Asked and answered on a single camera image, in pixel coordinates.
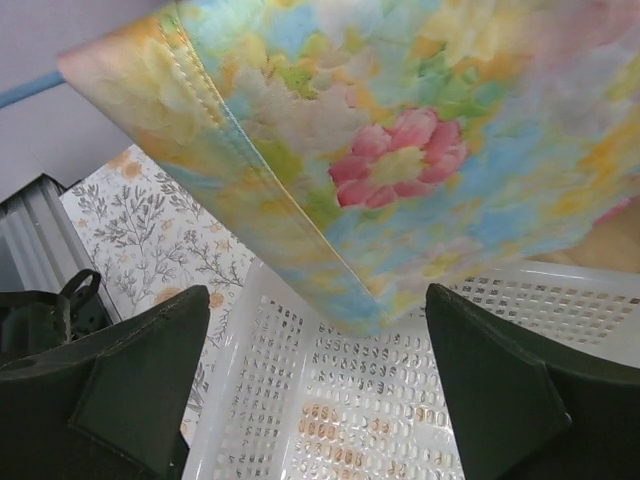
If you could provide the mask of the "pastel floral garment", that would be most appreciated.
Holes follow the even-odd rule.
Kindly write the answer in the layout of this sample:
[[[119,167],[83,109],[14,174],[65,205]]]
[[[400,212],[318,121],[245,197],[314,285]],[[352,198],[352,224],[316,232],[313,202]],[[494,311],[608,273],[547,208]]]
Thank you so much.
[[[58,68],[348,333],[639,180],[635,1],[175,1]]]

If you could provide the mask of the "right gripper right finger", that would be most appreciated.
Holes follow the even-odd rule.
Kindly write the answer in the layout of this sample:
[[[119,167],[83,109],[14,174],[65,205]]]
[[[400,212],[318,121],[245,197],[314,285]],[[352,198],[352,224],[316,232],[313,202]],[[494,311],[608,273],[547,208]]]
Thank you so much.
[[[468,479],[636,479],[639,370],[426,291],[426,323]]]

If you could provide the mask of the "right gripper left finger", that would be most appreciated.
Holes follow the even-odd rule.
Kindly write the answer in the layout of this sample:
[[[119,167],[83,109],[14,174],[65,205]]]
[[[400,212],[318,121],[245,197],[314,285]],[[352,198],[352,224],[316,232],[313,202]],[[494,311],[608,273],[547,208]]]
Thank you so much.
[[[2,355],[2,478],[180,478],[208,303],[192,286],[66,345]]]

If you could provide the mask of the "blue wire hanger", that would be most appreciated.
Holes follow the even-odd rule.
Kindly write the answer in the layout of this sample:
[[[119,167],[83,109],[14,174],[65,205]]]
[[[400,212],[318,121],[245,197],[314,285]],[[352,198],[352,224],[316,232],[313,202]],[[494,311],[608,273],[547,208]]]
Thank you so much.
[[[65,80],[58,71],[44,74],[33,80],[2,91],[0,94],[0,108],[6,108],[64,83]]]

